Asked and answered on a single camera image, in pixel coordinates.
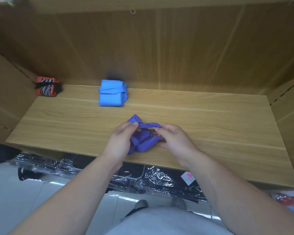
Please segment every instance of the purple folded garment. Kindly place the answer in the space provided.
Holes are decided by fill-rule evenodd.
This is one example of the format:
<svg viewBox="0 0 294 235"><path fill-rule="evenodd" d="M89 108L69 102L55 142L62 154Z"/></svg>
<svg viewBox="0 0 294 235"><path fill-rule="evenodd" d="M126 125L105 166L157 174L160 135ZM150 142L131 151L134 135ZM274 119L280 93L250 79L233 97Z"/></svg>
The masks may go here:
<svg viewBox="0 0 294 235"><path fill-rule="evenodd" d="M128 155L134 152L145 152L152 145L154 145L161 136L153 136L153 134L147 128L162 128L160 124L157 123L143 123L137 115L133 115L127 122L138 122L138 127L142 130L140 132L135 132L131 136L131 147L129 149Z"/></svg>

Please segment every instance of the wooden shelf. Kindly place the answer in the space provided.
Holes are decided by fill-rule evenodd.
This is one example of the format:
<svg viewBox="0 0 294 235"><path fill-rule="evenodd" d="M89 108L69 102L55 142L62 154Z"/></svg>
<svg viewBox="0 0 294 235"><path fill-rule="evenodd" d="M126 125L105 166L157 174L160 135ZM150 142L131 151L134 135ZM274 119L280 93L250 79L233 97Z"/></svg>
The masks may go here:
<svg viewBox="0 0 294 235"><path fill-rule="evenodd" d="M98 87L64 85L38 97L8 143L98 156L112 130L137 114L144 122L181 126L195 144L243 178L294 186L294 170L266 96L129 89L124 107L100 107ZM183 169L166 150L126 161Z"/></svg>

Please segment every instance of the foot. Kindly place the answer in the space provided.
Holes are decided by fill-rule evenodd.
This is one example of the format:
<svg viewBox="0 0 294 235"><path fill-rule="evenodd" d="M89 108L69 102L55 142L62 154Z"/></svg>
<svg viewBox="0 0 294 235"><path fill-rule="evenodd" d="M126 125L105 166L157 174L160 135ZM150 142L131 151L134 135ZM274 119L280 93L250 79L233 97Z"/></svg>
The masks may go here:
<svg viewBox="0 0 294 235"><path fill-rule="evenodd" d="M183 210L187 209L185 201L182 198L178 198L178 197L173 197L171 206L179 208L179 209L183 209Z"/></svg>
<svg viewBox="0 0 294 235"><path fill-rule="evenodd" d="M145 200L137 201L137 203L134 206L134 209L138 209L138 208L141 208L141 207L147 207L148 208L147 201L145 201Z"/></svg>

